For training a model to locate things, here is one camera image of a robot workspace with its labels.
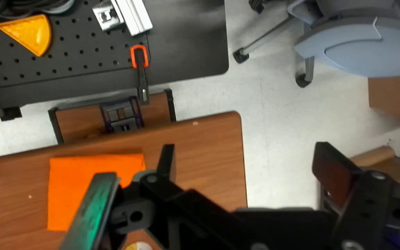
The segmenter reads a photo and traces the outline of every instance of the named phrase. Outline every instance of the green object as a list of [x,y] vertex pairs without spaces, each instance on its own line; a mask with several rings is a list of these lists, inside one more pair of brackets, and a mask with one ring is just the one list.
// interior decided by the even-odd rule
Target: green object
[[118,185],[114,173],[93,177],[89,191],[60,246],[61,250],[99,249]]

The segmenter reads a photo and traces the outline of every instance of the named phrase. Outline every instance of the orange triangle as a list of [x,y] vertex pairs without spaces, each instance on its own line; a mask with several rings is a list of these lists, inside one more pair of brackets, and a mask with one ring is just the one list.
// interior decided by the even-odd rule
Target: orange triangle
[[46,53],[52,41],[49,20],[43,14],[0,23],[0,31],[17,41],[36,57]]

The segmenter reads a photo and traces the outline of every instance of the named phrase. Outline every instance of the chair wheel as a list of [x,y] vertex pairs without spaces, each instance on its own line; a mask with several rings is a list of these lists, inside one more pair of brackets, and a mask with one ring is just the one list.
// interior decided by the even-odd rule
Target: chair wheel
[[309,86],[311,84],[311,81],[306,81],[306,74],[300,74],[300,75],[296,77],[296,84],[300,88],[306,88],[306,86]]
[[239,64],[242,64],[242,63],[245,63],[246,60],[250,59],[249,54],[242,54],[242,49],[234,52],[232,56],[234,56],[234,59],[236,60],[236,63],[239,63]]

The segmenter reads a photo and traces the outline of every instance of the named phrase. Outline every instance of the black tool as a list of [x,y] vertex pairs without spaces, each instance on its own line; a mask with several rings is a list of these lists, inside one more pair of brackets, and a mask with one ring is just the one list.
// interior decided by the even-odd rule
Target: black tool
[[142,104],[149,103],[149,82],[147,71],[149,68],[149,54],[147,48],[143,45],[135,45],[131,48],[131,63],[132,68],[138,73],[138,96]]

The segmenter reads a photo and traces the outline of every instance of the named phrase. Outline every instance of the metal bracket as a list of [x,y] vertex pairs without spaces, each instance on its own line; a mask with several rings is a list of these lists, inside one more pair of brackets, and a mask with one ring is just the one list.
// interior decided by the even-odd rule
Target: metal bracket
[[143,0],[111,0],[93,7],[103,31],[127,24],[131,36],[136,36],[153,28]]

